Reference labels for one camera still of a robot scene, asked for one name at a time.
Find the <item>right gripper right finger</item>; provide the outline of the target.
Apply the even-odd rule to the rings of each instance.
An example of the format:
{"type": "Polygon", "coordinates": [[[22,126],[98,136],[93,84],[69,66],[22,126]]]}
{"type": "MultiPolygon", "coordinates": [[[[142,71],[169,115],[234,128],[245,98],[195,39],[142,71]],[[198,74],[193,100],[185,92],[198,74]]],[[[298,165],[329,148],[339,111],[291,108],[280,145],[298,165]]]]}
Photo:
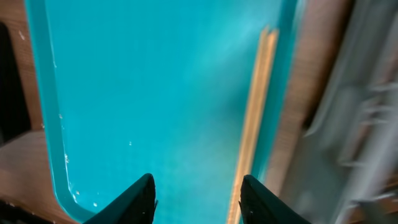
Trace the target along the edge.
{"type": "Polygon", "coordinates": [[[310,224],[252,175],[243,177],[239,206],[244,224],[310,224]]]}

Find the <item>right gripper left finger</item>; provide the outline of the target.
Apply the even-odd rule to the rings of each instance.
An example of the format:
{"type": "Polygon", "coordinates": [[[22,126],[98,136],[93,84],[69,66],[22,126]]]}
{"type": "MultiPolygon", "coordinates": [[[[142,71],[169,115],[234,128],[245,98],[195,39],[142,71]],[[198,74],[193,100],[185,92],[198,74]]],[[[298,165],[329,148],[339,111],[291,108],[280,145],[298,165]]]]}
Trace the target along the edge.
{"type": "Polygon", "coordinates": [[[153,224],[156,206],[154,178],[147,173],[85,224],[153,224]]]}

